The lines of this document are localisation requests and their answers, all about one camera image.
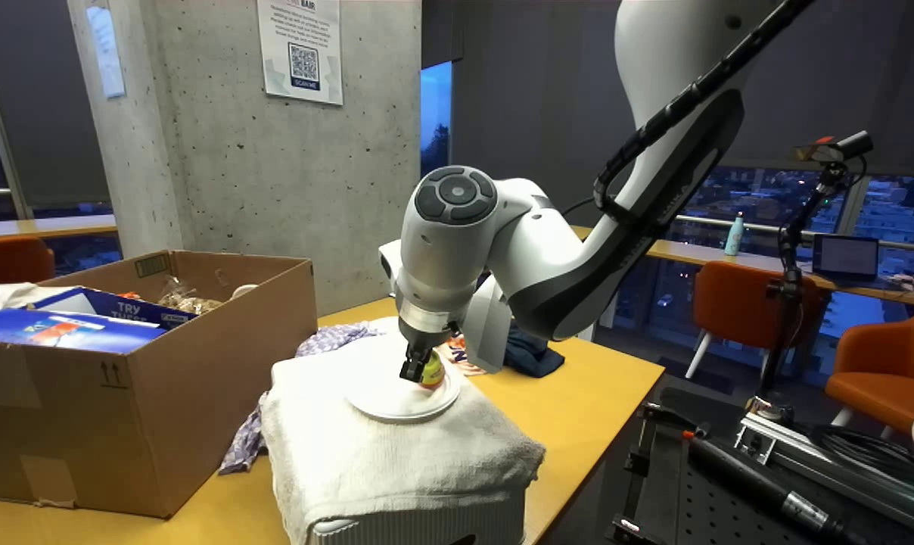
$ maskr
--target qr code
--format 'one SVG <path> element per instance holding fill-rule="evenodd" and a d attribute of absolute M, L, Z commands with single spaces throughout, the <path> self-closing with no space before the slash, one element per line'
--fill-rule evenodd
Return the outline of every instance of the qr code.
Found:
<path fill-rule="evenodd" d="M 291 84 L 321 90 L 317 79 L 317 47 L 306 47 L 300 43 L 287 46 Z"/>

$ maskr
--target wall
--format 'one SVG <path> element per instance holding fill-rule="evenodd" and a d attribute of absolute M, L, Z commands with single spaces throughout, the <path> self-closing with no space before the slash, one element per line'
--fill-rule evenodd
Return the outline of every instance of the wall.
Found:
<path fill-rule="evenodd" d="M 590 197 L 590 177 L 634 132 L 610 54 L 615 10 L 618 0 L 430 0 L 424 58 L 458 58 L 455 159 L 532 174 L 558 205 Z M 795 145 L 866 127 L 876 170 L 914 173 L 914 0 L 807 5 L 751 65 L 745 107 L 723 162 L 803 166 Z"/>
<path fill-rule="evenodd" d="M 376 247 L 418 177 L 418 0 L 343 0 L 339 110 L 263 95 L 255 0 L 109 5 L 126 96 L 97 96 L 93 121 L 123 252 L 313 258 L 321 308 L 382 296 Z"/>
<path fill-rule="evenodd" d="M 31 205 L 109 203 L 65 0 L 0 0 L 0 114 Z"/>

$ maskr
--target paper sign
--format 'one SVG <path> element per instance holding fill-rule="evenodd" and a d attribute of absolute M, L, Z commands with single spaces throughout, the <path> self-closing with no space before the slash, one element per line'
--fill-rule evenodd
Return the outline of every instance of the paper sign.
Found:
<path fill-rule="evenodd" d="M 107 5 L 88 5 L 88 26 L 103 96 L 123 96 L 123 72 L 116 40 L 116 19 Z"/>
<path fill-rule="evenodd" d="M 339 0 L 258 0 L 265 95 L 343 107 Z"/>

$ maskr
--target blue object in box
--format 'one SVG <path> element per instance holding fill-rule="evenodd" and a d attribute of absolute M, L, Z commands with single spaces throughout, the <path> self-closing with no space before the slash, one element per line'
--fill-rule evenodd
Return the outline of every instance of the blue object in box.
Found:
<path fill-rule="evenodd" d="M 31 308 L 0 308 L 0 341 L 50 344 L 79 350 L 129 355 L 167 329 L 146 322 L 107 315 L 56 315 Z"/>
<path fill-rule="evenodd" d="M 56 296 L 44 296 L 44 299 L 34 301 L 34 308 L 60 313 L 60 315 L 109 315 L 109 317 L 126 317 L 126 322 L 149 322 L 162 329 L 194 322 L 190 313 L 150 307 L 143 299 L 126 299 L 126 296 L 118 296 L 109 291 L 90 291 L 90 287 L 77 287 L 77 291 L 65 291 Z"/>

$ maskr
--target floor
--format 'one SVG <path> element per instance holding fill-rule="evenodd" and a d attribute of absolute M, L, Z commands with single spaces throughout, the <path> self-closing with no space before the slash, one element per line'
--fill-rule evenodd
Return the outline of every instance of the floor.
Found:
<path fill-rule="evenodd" d="M 686 368 L 691 347 L 640 338 L 640 335 L 626 335 L 626 334 L 615 334 L 615 329 L 598 329 L 597 341 L 615 344 L 620 350 L 628 350 L 628 355 L 640 355 L 646 361 L 666 367 L 666 377 L 658 383 L 651 398 L 669 398 L 669 390 L 697 390 L 700 396 L 711 396 L 716 402 L 731 405 L 736 411 L 729 408 L 729 411 L 711 419 L 711 421 L 716 421 L 716 423 L 711 423 L 714 435 L 731 438 L 741 405 L 756 394 L 756 383 L 761 383 L 756 368 L 729 363 L 729 361 L 716 361 L 716 358 L 706 358 L 700 373 L 693 375 L 693 381 L 683 381 L 682 375 Z M 839 405 L 831 398 L 826 398 L 820 386 L 795 381 L 790 375 L 776 381 L 773 398 L 779 405 L 790 408 L 795 423 L 830 423 L 830 419 L 839 411 Z M 568 510 L 559 516 L 559 523 L 551 531 L 551 536 L 544 541 L 551 541 L 551 545 L 610 541 L 610 520 L 618 516 L 618 510 L 622 510 L 622 503 L 628 497 L 634 477 L 622 469 L 622 460 L 626 460 L 637 435 L 640 435 L 640 421 L 634 421 L 618 435 L 618 441 L 608 449 L 598 469 L 590 476 L 585 489 L 573 500 Z M 646 482 L 640 507 L 637 507 L 640 510 L 637 520 L 643 523 L 646 536 L 653 536 L 658 541 L 807 541 L 803 534 L 794 534 L 776 520 L 762 520 L 756 510 L 751 510 L 746 503 L 737 503 L 729 493 L 716 497 L 716 489 L 711 489 L 708 483 L 703 483 L 703 493 L 700 493 L 700 487 L 691 482 L 693 477 L 691 469 L 683 469 L 682 476 L 676 482 L 676 477 L 669 477 L 669 471 L 662 471 L 661 477 Z M 693 507 L 703 504 L 700 507 L 703 523 L 691 510 L 682 514 L 682 504 L 691 504 L 691 503 L 693 503 Z M 908 534 L 906 528 L 896 531 L 896 523 L 888 523 L 888 531 L 881 531 L 881 528 L 876 528 L 876 531 L 888 534 L 889 536 L 888 541 L 914 541 L 914 534 Z"/>

